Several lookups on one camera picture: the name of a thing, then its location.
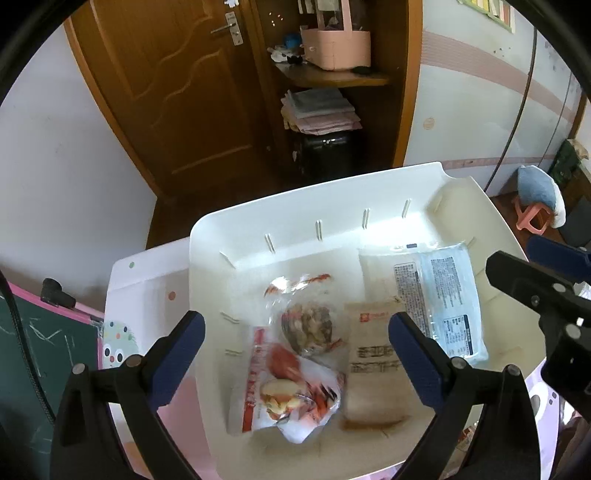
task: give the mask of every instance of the pink storage box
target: pink storage box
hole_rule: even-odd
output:
[[[324,16],[316,2],[318,28],[301,31],[306,60],[324,70],[370,67],[371,35],[353,30],[349,0],[341,4],[344,30],[324,30]]]

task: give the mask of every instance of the chalkboard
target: chalkboard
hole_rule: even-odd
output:
[[[13,288],[41,385],[57,414],[72,365],[98,364],[100,323],[70,310],[45,306]],[[25,369],[4,297],[0,296],[0,422],[21,460],[38,479],[49,478],[53,427]]]

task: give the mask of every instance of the basket handle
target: basket handle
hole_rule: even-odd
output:
[[[318,19],[318,28],[320,30],[324,30],[324,15],[322,14],[322,10],[318,8],[318,0],[315,0],[316,4],[316,18]],[[351,21],[351,7],[349,5],[349,0],[340,0],[340,7],[343,11],[343,29],[346,32],[353,31],[353,22]]]

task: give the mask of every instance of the door handle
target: door handle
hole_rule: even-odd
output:
[[[210,33],[213,34],[224,30],[229,30],[232,34],[232,42],[234,43],[234,46],[242,45],[244,40],[242,39],[242,33],[240,32],[240,26],[238,25],[236,14],[234,12],[228,12],[226,14],[226,22],[228,23],[227,25],[214,28]]]
[[[222,30],[225,30],[225,29],[230,28],[230,27],[235,27],[236,25],[237,25],[237,23],[230,23],[230,24],[224,25],[223,27],[220,27],[220,28],[214,28],[213,30],[211,30],[210,33],[221,32]]]

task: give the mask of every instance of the wooden shelf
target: wooden shelf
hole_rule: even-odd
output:
[[[388,76],[381,73],[359,75],[349,70],[329,72],[311,63],[275,63],[275,66],[298,87],[379,87],[390,83]]]

